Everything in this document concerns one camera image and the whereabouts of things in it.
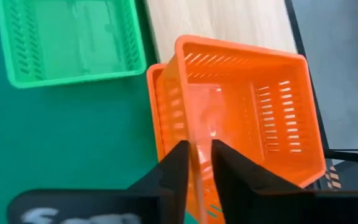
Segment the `basket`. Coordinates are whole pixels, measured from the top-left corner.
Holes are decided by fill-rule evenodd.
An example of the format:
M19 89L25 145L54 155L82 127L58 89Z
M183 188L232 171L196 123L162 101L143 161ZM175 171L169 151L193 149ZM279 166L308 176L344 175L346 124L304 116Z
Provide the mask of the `basket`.
M187 209L201 223L206 214L208 223L224 220L212 139L300 187L324 174L303 56L185 35L171 61L150 67L147 79L158 159L179 140L191 144Z
M134 0L0 0L8 79L18 88L140 75Z

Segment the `wooden table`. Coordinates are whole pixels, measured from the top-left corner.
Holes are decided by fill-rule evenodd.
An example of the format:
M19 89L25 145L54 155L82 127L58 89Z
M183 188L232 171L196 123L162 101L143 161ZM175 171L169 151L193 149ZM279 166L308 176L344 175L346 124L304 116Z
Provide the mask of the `wooden table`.
M284 0L147 0L157 55L183 34L297 52Z

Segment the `gray floor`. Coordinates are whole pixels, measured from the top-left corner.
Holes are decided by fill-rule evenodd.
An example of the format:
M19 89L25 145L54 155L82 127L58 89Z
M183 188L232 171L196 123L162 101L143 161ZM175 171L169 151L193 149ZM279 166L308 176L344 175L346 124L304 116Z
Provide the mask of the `gray floor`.
M358 149L358 0L292 0L331 149Z

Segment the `green surface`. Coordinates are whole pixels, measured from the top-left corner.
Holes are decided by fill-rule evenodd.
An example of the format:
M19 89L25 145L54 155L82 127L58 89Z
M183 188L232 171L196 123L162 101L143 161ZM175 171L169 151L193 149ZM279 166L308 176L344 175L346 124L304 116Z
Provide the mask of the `green surface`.
M135 0L0 0L7 74L18 88L141 75Z
M145 12L139 17L148 64L155 63ZM0 40L0 224L25 190L122 189L156 163L144 75L17 90Z

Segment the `orange plastic basket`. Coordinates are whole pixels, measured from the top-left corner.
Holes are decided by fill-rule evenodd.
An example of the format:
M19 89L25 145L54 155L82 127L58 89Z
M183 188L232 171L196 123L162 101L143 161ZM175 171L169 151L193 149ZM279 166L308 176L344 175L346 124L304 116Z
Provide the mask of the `orange plastic basket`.
M147 81L158 159L179 140L191 144L187 210L200 223L224 223L212 139L300 187L324 174L303 56L184 35L167 65L149 68Z

